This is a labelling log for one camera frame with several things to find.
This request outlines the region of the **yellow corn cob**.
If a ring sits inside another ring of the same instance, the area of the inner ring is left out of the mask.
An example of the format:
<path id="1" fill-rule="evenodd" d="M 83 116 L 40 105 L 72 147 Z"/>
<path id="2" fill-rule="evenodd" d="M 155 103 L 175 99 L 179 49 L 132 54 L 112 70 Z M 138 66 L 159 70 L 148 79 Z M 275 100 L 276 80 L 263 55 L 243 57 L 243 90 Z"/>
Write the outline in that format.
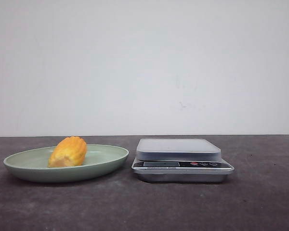
<path id="1" fill-rule="evenodd" d="M 55 147 L 48 160 L 48 167 L 81 166 L 87 152 L 87 143 L 78 136 L 64 138 Z"/>

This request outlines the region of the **silver digital kitchen scale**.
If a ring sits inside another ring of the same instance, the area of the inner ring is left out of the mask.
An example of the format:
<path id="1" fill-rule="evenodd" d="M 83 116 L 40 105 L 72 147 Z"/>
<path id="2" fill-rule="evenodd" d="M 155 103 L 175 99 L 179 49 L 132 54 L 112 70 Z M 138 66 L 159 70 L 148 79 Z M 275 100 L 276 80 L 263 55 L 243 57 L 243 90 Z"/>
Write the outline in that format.
<path id="1" fill-rule="evenodd" d="M 131 166 L 146 182 L 223 182 L 235 168 L 205 139 L 141 139 Z"/>

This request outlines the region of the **light green plate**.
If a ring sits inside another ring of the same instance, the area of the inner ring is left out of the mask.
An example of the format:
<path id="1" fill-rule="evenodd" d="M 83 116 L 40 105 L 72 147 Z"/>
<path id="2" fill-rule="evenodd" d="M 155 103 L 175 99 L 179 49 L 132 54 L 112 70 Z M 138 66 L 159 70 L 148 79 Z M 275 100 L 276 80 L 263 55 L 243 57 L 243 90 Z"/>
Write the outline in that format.
<path id="1" fill-rule="evenodd" d="M 126 161 L 129 151 L 123 147 L 88 144 L 81 166 L 47 167 L 54 147 L 37 148 L 6 157 L 3 164 L 15 177 L 31 182 L 63 183 L 88 180 L 111 173 Z"/>

